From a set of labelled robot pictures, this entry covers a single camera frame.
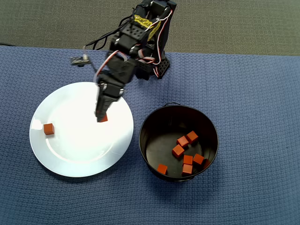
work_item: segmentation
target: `pot handle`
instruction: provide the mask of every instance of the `pot handle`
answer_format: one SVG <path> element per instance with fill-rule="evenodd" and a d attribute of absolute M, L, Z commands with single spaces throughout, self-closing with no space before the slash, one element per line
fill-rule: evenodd
<path fill-rule="evenodd" d="M 170 102 L 170 103 L 165 104 L 164 107 L 167 106 L 167 105 L 169 105 L 169 104 L 181 105 L 181 104 L 179 104 L 179 103 L 177 103 L 177 102 Z"/>

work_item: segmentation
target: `white plate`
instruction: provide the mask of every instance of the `white plate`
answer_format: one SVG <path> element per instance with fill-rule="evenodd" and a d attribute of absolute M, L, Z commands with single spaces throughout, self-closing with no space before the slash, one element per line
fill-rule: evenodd
<path fill-rule="evenodd" d="M 115 164 L 127 150 L 133 118 L 123 98 L 107 110 L 107 122 L 97 123 L 98 86 L 73 83 L 51 93 L 35 111 L 29 130 L 37 159 L 49 170 L 68 177 L 85 177 Z M 45 135 L 43 124 L 54 134 Z"/>

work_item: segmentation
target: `table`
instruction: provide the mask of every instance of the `table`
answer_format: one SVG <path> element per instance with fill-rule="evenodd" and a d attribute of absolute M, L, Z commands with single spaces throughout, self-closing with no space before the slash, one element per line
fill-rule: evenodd
<path fill-rule="evenodd" d="M 300 223 L 300 57 L 168 53 L 162 80 L 133 79 L 125 100 L 134 134 L 110 169 L 68 178 L 44 168 L 29 142 L 39 103 L 69 83 L 92 81 L 73 67 L 81 50 L 0 47 L 0 224 Z M 89 51 L 100 66 L 105 52 Z M 147 168 L 139 129 L 169 102 L 215 124 L 219 151 L 193 180 L 170 183 Z"/>

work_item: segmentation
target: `yellow label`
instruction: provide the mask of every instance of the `yellow label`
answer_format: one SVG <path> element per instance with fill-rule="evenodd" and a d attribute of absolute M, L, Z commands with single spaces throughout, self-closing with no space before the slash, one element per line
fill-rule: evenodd
<path fill-rule="evenodd" d="M 135 21 L 141 24 L 143 27 L 150 27 L 152 25 L 152 22 L 140 17 L 139 15 L 135 15 Z"/>
<path fill-rule="evenodd" d="M 149 34 L 149 37 L 148 37 L 148 41 L 150 41 L 150 39 L 153 37 L 153 35 L 156 33 L 156 31 L 159 29 L 160 27 L 160 23 L 161 21 L 158 22 L 157 26 L 151 31 L 151 33 Z"/>

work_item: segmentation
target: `wooden block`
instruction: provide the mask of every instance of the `wooden block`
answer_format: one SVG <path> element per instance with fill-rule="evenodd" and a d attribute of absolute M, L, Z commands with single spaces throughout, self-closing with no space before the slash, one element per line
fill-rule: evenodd
<path fill-rule="evenodd" d="M 192 172 L 193 172 L 193 166 L 192 165 L 183 164 L 182 175 L 189 176 L 189 175 L 192 175 Z"/>
<path fill-rule="evenodd" d="M 44 124 L 44 133 L 45 133 L 45 135 L 53 135 L 54 134 L 54 126 L 52 123 Z"/>
<path fill-rule="evenodd" d="M 188 142 L 190 142 L 190 144 L 192 144 L 198 140 L 198 135 L 194 131 L 192 131 L 187 134 L 187 140 Z"/>
<path fill-rule="evenodd" d="M 177 139 L 177 144 L 180 144 L 181 147 L 187 147 L 188 145 L 188 140 L 186 139 L 185 136 L 182 136 L 181 138 Z"/>
<path fill-rule="evenodd" d="M 193 157 L 184 155 L 183 157 L 183 164 L 192 165 L 193 164 Z"/>
<path fill-rule="evenodd" d="M 105 114 L 105 117 L 103 117 L 103 119 L 100 121 L 100 123 L 106 122 L 106 121 L 108 121 L 107 114 Z"/>
<path fill-rule="evenodd" d="M 178 144 L 173 148 L 172 153 L 176 158 L 179 158 L 184 153 L 184 149 Z"/>
<path fill-rule="evenodd" d="M 200 156 L 199 154 L 195 154 L 194 158 L 193 158 L 193 162 L 198 164 L 198 165 L 201 165 L 201 163 L 203 162 L 204 160 L 204 157 L 203 156 Z"/>
<path fill-rule="evenodd" d="M 164 174 L 164 175 L 166 175 L 167 174 L 167 169 L 168 169 L 168 167 L 166 165 L 159 164 L 158 168 L 157 168 L 157 171 Z"/>

